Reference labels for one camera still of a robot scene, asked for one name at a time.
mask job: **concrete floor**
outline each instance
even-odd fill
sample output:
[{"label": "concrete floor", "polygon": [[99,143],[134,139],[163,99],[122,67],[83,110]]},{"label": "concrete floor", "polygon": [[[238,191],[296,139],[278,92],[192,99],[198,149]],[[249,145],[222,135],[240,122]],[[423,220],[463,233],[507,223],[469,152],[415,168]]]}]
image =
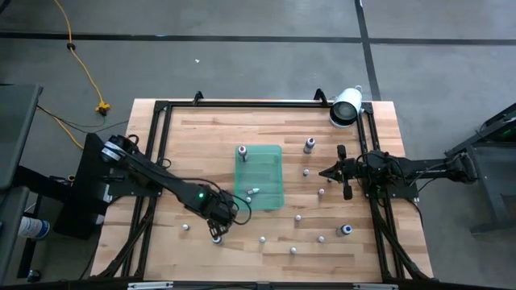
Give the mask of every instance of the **concrete floor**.
[{"label": "concrete floor", "polygon": [[[61,0],[75,32],[168,35],[360,36],[352,0]],[[363,0],[371,37],[516,38],[511,0]],[[65,31],[51,0],[13,1],[0,30]],[[370,99],[361,44],[77,41],[106,100],[106,124],[128,119],[137,97],[311,99],[362,85]],[[40,104],[74,122],[95,124],[97,96],[64,40],[0,39],[0,83],[40,83]],[[382,100],[394,101],[406,155],[438,158],[512,104],[516,47],[373,45]],[[117,126],[101,134],[122,134]],[[84,136],[76,132],[80,140]],[[36,113],[22,164],[67,176],[81,151],[48,116]],[[435,277],[514,288],[516,235],[474,238],[468,228],[489,220],[475,185],[438,180],[422,192],[421,209]],[[42,215],[59,205],[44,201]],[[36,249],[44,280],[77,279],[97,237],[52,234]],[[16,280],[11,275],[10,281]]]}]

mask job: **green transparent tray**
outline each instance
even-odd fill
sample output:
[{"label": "green transparent tray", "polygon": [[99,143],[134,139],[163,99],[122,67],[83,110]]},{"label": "green transparent tray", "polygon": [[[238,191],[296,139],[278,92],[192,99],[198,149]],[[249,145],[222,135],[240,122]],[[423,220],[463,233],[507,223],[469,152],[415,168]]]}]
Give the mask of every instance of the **green transparent tray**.
[{"label": "green transparent tray", "polygon": [[[283,197],[283,175],[281,173],[281,147],[277,145],[247,145],[248,160],[239,160],[235,148],[235,195],[244,200],[252,199],[252,210],[280,209],[285,205]],[[258,193],[248,195],[249,189],[260,189]],[[236,199],[241,210],[248,207]]]}]

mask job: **white camera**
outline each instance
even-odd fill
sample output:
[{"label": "white camera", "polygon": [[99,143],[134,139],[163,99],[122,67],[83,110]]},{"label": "white camera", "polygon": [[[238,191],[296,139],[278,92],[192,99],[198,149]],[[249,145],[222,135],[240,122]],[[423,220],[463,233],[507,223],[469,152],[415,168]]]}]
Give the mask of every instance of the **white camera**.
[{"label": "white camera", "polygon": [[338,128],[346,128],[355,122],[362,107],[362,87],[345,89],[330,108],[330,122]]}]

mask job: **wooden tabletop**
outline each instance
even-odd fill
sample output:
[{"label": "wooden tabletop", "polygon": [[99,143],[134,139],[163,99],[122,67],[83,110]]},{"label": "wooden tabletop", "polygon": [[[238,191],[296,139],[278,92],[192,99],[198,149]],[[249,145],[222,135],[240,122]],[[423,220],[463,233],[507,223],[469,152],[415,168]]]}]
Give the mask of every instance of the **wooden tabletop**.
[{"label": "wooden tabletop", "polygon": [[[136,99],[127,128],[128,134],[139,136],[141,151],[145,151],[154,101]],[[372,105],[381,149],[404,156],[393,103],[375,101]],[[368,129],[366,135],[371,149]],[[305,155],[303,147],[309,137],[315,138],[316,145],[312,154]],[[160,129],[156,140],[154,159]],[[360,154],[356,125],[347,129],[333,127],[328,121],[328,109],[174,108],[165,158],[171,160],[169,170],[177,176],[207,178],[232,191],[235,147],[246,144],[281,146],[285,206],[271,212],[253,211],[252,220],[245,226],[232,226],[223,245],[218,246],[211,242],[206,222],[165,192],[156,209],[145,279],[380,281],[371,211],[359,185],[351,182],[354,197],[345,201],[341,184],[327,183],[317,174],[335,164],[338,144],[346,146],[348,157]],[[302,175],[305,168],[310,170],[307,177]],[[320,199],[319,189],[326,190]],[[124,197],[107,210],[92,275],[106,268],[127,240],[134,203],[134,197]],[[403,200],[393,200],[393,212],[400,243],[420,269],[431,276],[418,213]],[[302,216],[300,222],[294,221],[297,214]],[[184,231],[183,224],[188,224],[190,230]],[[352,226],[353,231],[339,238],[335,229],[342,224]],[[321,235],[325,243],[317,241]],[[266,237],[265,244],[259,243],[261,236]],[[296,255],[289,253],[291,247],[297,248]],[[139,244],[135,249],[139,253]],[[390,246],[386,251],[389,270],[394,273]],[[133,270],[137,258],[135,254]]]}]

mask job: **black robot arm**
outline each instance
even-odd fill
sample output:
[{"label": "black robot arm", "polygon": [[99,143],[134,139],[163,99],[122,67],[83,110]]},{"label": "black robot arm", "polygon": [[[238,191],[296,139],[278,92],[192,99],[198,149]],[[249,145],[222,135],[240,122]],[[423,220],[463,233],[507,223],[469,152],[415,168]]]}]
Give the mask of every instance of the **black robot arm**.
[{"label": "black robot arm", "polygon": [[344,145],[337,147],[339,161],[319,173],[320,176],[344,183],[344,199],[352,198],[348,180],[362,179],[367,186],[411,187],[416,180],[448,178],[456,182],[472,183],[476,180],[475,168],[466,153],[444,159],[410,160],[383,151],[370,151],[358,158],[347,158]]},{"label": "black robot arm", "polygon": [[114,168],[128,172],[131,182],[139,187],[157,192],[163,188],[173,193],[187,210],[207,220],[214,238],[227,233],[235,220],[237,209],[231,194],[214,183],[212,185],[217,190],[207,184],[185,182],[174,176],[145,157],[129,138],[111,136],[104,144],[101,158]]}]

